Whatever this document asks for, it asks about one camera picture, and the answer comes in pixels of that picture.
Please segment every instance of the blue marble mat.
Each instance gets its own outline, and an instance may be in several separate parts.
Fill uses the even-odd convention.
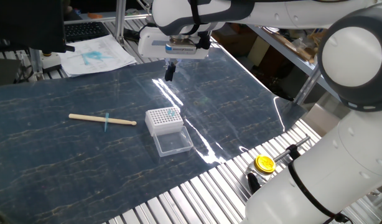
[[[78,78],[0,87],[0,214],[11,223],[100,224],[290,128],[305,111],[220,49]],[[195,146],[160,158],[147,110],[178,106]],[[70,120],[86,114],[137,126]]]

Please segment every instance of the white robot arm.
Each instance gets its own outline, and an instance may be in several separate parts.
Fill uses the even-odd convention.
[[[320,71],[352,112],[252,195],[242,224],[329,223],[382,185],[382,2],[155,0],[152,13],[156,27],[139,43],[145,57],[204,58],[210,31],[227,21],[329,27]]]
[[[201,38],[225,22],[308,29],[328,28],[343,16],[374,5],[377,0],[281,1],[281,0],[155,0],[155,27],[140,33],[143,57],[202,59],[208,47]]]

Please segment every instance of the yellow jar lid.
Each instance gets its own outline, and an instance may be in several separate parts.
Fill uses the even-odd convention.
[[[258,155],[255,158],[254,166],[264,174],[272,174],[276,170],[276,163],[270,157],[264,155]]]

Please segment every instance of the pipette tip box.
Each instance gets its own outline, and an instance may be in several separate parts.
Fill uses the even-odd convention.
[[[176,107],[147,111],[146,124],[161,157],[186,152],[193,147]]]

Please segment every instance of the paper sheet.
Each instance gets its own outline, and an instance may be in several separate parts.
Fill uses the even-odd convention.
[[[112,35],[68,44],[75,52],[59,53],[61,64],[69,77],[112,71],[136,63]]]

